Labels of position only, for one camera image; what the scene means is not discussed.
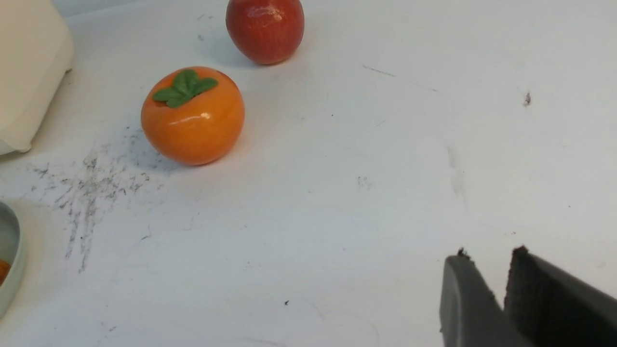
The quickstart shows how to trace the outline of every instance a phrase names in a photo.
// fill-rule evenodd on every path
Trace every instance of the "speck of debris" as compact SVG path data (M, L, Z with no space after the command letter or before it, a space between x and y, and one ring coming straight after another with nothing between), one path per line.
M462 247L458 249L457 255L459 257L464 257L465 259L471 261L471 257L469 256L469 254L467 254L467 251L465 251L465 249Z
M525 95L525 102L523 103L524 107L528 107L529 105L531 105L531 92L527 92L527 95Z

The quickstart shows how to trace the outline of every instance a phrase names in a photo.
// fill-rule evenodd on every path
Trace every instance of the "white container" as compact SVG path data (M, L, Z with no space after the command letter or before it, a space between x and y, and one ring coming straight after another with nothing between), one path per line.
M26 152L73 57L49 0L0 0L0 154Z
M10 264L10 271L0 285L0 318L17 294L26 268L26 244L17 216L0 202L0 259Z

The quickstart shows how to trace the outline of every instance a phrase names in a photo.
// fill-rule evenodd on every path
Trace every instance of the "dirt mark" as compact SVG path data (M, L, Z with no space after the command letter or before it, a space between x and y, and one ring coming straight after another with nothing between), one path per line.
M124 139L125 142L136 141L140 136L143 133L133 133ZM95 145L76 167L49 162L25 167L25 174L33 175L32 180L36 182L28 188L27 197L62 211L68 220L65 227L68 234L66 259L75 256L75 241L79 240L79 273L88 266L96 226L104 216L119 204L130 209L135 197L164 187L160 175L151 176L143 171L156 167L162 160L152 158L147 167L136 167L132 165L133 158L140 155L130 146L127 153L127 144ZM162 203L147 201L139 205Z

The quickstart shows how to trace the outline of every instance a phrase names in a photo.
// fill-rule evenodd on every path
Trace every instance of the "scuff mark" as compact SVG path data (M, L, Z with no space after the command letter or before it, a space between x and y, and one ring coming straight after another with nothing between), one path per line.
M270 341L270 340L262 340L260 338L239 337L238 339L241 340L241 341L246 341L246 342L259 343L261 345L276 346L276 347L287 347L287 345L285 345L284 343L278 343L278 342Z
M375 71L375 72L377 72L377 73L381 73L382 75L386 75L386 76L390 76L390 77L394 77L394 78L396 78L396 76L395 76L395 75L393 75L393 74L391 74L391 73L389 73L389 72L385 72L385 71L377 70L377 69L374 69L374 68L372 68L372 67L370 67L370 66L366 66L366 65L362 65L362 67L363 67L363 68L365 68L365 69L367 69L367 70L371 70L371 71Z
M450 164L450 168L453 170L452 178L450 179L452 191L457 198L461 198L463 200L463 204L465 205L465 208L467 208L464 171L460 167L458 154L454 147L448 146L446 149L448 150L448 162Z
M373 182L369 181L368 177L358 176L358 190L371 190L373 187Z

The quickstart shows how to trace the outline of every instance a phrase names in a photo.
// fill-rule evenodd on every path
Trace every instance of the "toy persimmon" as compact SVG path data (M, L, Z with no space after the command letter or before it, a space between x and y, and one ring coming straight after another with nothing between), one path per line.
M186 165L213 162L231 150L244 124L244 102L222 72L189 67L171 73L150 91L141 126L165 157Z

